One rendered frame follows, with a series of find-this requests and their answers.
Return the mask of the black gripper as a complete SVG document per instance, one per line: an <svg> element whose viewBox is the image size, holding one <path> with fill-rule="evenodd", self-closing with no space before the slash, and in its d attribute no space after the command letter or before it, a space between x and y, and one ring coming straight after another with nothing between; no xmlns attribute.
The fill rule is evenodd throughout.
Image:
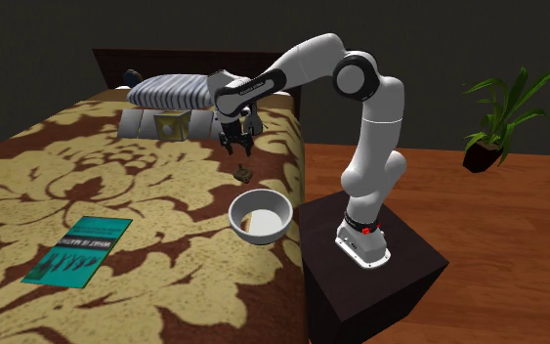
<svg viewBox="0 0 550 344"><path fill-rule="evenodd" d="M231 143L240 143L247 156L251 155L254 145L251 134L243 134L239 120L230 123L221 122L222 132L219 134L220 144L226 148L228 154L233 154Z"/></svg>

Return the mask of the small brown figure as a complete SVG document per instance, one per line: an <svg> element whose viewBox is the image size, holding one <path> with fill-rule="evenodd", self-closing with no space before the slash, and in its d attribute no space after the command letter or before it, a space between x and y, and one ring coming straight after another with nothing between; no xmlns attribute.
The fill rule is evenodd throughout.
<svg viewBox="0 0 550 344"><path fill-rule="evenodd" d="M238 168L233 172L233 176L238 181L248 184L253 177L253 171L238 164Z"/></svg>

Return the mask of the white bowl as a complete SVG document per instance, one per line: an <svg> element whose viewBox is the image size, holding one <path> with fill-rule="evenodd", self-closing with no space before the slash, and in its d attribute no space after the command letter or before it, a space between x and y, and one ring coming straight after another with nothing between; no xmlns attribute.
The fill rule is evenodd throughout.
<svg viewBox="0 0 550 344"><path fill-rule="evenodd" d="M232 201L228 217L231 228L240 238L255 245L265 245L287 232L293 217L293 206L282 193L254 189Z"/></svg>

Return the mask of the gold cube box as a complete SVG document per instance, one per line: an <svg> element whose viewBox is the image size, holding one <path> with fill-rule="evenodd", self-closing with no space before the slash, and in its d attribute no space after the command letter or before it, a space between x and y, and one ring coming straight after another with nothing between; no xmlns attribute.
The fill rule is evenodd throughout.
<svg viewBox="0 0 550 344"><path fill-rule="evenodd" d="M154 116L157 137L161 141L184 141L189 134L190 110L165 110Z"/></svg>

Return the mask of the blue white striped pillow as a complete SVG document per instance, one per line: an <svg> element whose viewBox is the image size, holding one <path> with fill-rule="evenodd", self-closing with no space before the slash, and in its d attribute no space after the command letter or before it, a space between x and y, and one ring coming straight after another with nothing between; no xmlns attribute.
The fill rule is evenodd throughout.
<svg viewBox="0 0 550 344"><path fill-rule="evenodd" d="M143 108L200 109L213 105L202 74L162 74L130 89L127 101Z"/></svg>

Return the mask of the brown cream floral bed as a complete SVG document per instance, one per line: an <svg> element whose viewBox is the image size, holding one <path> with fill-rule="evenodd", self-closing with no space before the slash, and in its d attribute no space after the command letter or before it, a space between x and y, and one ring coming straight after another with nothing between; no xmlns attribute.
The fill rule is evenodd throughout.
<svg viewBox="0 0 550 344"><path fill-rule="evenodd" d="M251 155L217 140L121 139L135 68L254 76L272 53L95 53L108 89L0 143L0 344L308 344L300 236L254 246L228 208L248 189L304 199L293 94L260 104ZM253 171L248 184L233 172ZM21 280L83 216L132 219L84 288Z"/></svg>

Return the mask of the dark blue round cushion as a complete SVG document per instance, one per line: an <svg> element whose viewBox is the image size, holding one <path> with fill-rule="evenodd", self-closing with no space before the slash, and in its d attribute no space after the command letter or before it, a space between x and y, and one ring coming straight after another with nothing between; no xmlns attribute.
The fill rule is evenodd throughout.
<svg viewBox="0 0 550 344"><path fill-rule="evenodd" d="M123 74L124 85L133 88L144 81L144 78L134 69L127 69Z"/></svg>

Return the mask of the dark robot stand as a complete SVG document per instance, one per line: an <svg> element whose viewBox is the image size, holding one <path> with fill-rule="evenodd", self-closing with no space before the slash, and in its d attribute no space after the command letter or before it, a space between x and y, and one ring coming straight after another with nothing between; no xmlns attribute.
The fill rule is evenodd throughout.
<svg viewBox="0 0 550 344"><path fill-rule="evenodd" d="M406 317L448 261L388 207L380 211L392 258L365 270L335 243L349 197L299 207L308 332L313 344L361 344Z"/></svg>

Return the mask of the teal book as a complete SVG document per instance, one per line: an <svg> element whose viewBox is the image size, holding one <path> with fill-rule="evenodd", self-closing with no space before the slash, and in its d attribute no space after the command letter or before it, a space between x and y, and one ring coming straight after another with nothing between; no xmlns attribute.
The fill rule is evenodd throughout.
<svg viewBox="0 0 550 344"><path fill-rule="evenodd" d="M132 219L83 216L21 280L84 288Z"/></svg>

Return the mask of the green potted plant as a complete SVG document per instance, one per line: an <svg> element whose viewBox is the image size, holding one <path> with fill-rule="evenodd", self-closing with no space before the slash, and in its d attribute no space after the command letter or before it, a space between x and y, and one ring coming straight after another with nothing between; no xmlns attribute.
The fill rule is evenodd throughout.
<svg viewBox="0 0 550 344"><path fill-rule="evenodd" d="M492 105L492 112L481 119L479 132L466 136L468 143L464 148L464 168L472 173L481 173L495 162L500 166L509 154L511 139L517 126L539 116L545 117L550 124L550 117L540 107L516 114L550 80L550 73L538 76L530 85L527 85L528 79L529 73L522 66L511 87L500 78L468 82L470 88L465 94L489 89L490 97L477 100L477 104Z"/></svg>

